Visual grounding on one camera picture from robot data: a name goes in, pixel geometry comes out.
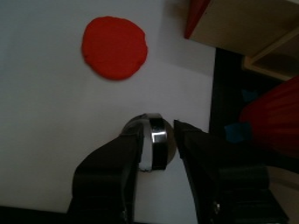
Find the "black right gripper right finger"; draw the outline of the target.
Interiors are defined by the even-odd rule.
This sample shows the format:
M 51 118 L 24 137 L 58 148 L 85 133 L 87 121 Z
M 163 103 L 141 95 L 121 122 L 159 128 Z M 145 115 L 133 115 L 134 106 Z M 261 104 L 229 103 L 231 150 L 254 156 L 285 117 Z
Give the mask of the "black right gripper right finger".
M 245 148 L 174 122 L 199 224 L 289 224 L 266 165 Z

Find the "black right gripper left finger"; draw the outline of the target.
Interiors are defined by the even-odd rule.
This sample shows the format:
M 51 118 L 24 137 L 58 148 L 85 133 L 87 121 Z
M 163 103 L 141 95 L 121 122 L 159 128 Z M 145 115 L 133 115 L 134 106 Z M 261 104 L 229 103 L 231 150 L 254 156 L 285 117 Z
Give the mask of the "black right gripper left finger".
M 143 142 L 142 130 L 125 132 L 85 158 L 73 179 L 69 224 L 134 224 Z

